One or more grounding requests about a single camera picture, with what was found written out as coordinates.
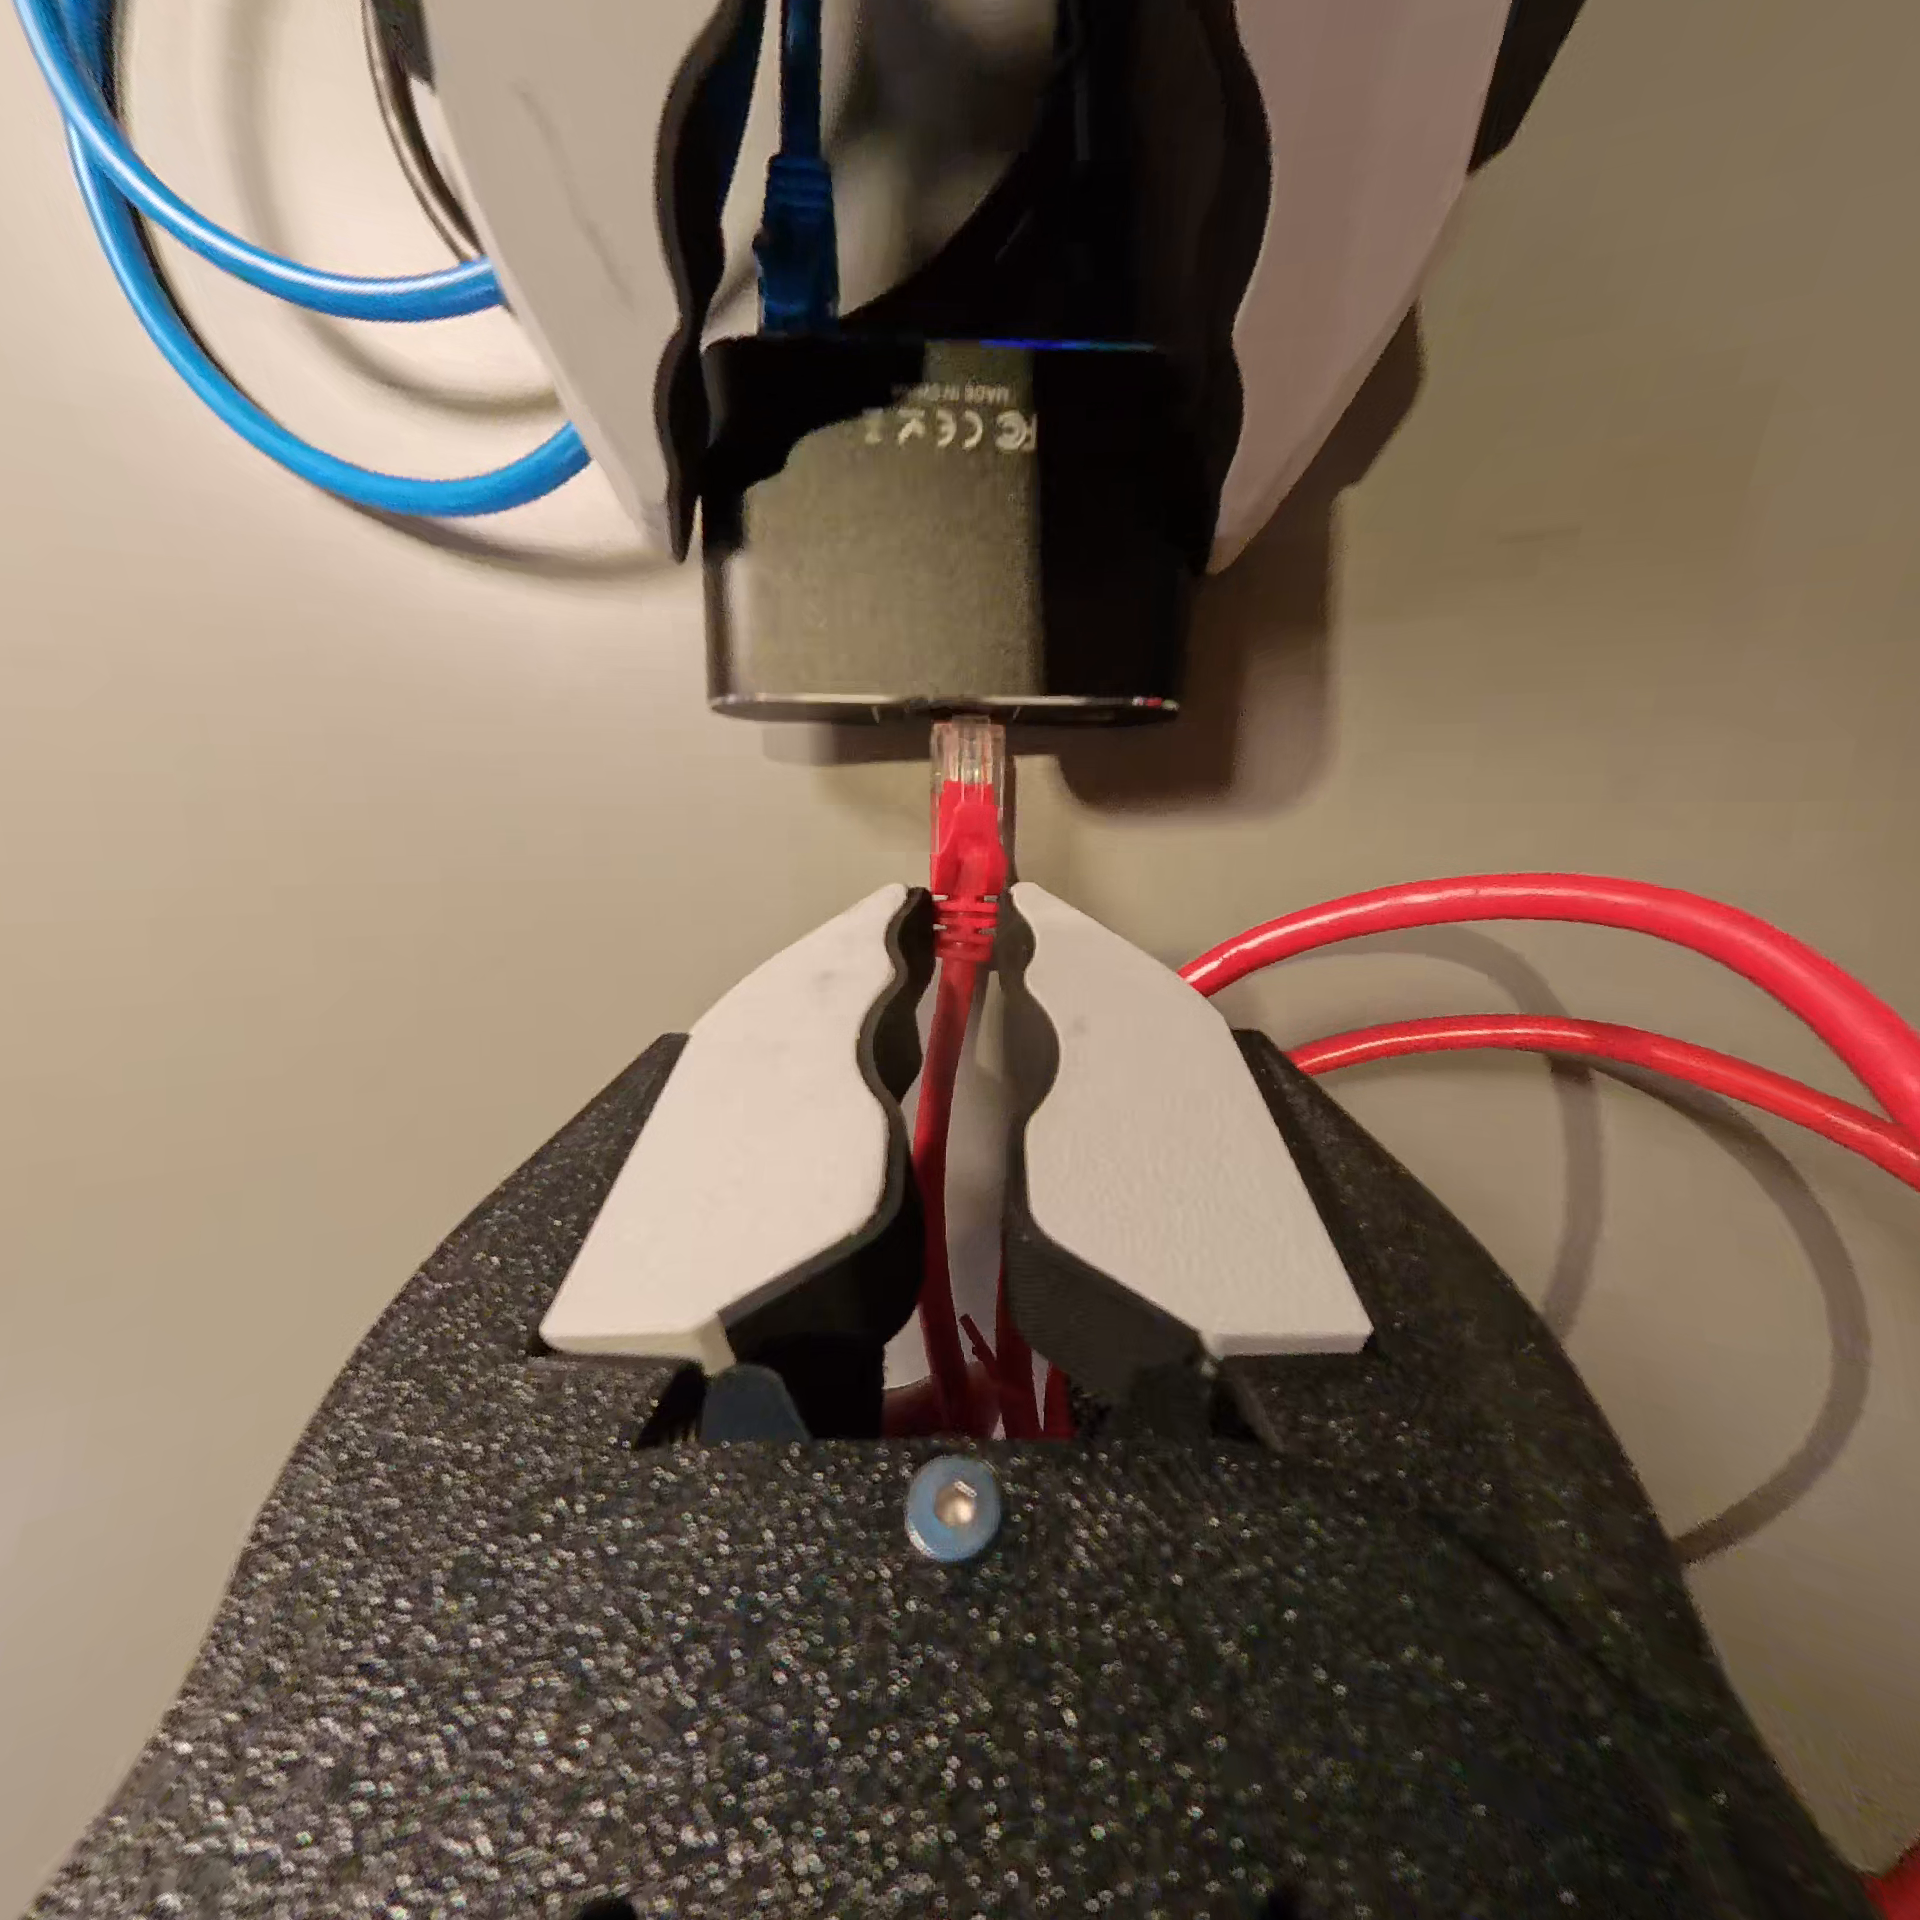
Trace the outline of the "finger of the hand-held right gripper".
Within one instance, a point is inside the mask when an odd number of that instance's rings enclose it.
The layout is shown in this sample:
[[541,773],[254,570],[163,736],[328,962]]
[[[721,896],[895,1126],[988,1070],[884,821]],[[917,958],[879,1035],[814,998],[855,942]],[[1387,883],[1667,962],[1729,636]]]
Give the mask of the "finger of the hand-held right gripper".
[[469,207],[567,419],[644,541],[684,559],[709,442],[760,2],[428,2]]
[[1469,178],[1505,5],[1189,5],[1212,70],[1183,372],[1225,571],[1401,330]]

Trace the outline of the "black ethernet adapter box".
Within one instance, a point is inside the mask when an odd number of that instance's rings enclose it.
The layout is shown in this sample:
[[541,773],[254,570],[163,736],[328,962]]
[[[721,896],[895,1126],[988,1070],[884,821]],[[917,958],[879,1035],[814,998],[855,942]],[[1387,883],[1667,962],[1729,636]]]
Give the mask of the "black ethernet adapter box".
[[704,383],[710,709],[1176,714],[1208,498],[1164,351],[757,334],[707,347]]

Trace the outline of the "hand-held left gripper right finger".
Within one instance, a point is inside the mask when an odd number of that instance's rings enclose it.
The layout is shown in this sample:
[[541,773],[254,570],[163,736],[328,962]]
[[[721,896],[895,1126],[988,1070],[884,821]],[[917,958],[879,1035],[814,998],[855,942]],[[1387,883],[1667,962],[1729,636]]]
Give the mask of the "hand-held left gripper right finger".
[[1017,1330],[1126,1400],[1222,1359],[1360,1354],[1355,1282],[1225,1016],[1033,880],[998,910]]

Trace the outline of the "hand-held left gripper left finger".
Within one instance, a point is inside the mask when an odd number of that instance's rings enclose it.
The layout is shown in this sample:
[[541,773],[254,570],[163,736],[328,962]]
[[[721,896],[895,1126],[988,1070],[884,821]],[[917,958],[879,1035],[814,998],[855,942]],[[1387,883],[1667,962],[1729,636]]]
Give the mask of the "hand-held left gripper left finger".
[[766,1362],[883,1348],[915,1309],[903,1098],[921,1070],[931,898],[855,900],[685,1032],[540,1336],[561,1355]]

